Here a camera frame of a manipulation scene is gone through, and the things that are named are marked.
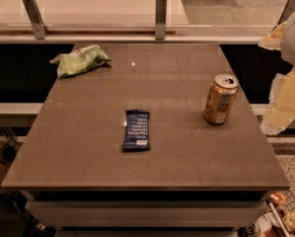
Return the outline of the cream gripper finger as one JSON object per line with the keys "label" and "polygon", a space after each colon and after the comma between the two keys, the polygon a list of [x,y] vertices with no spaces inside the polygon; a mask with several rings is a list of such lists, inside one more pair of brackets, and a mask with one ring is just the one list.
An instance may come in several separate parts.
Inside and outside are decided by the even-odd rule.
{"label": "cream gripper finger", "polygon": [[286,75],[275,75],[268,98],[260,129],[266,135],[277,135],[295,119],[295,67]]}
{"label": "cream gripper finger", "polygon": [[281,50],[281,39],[286,23],[283,22],[274,28],[265,38],[258,42],[258,46],[268,50]]}

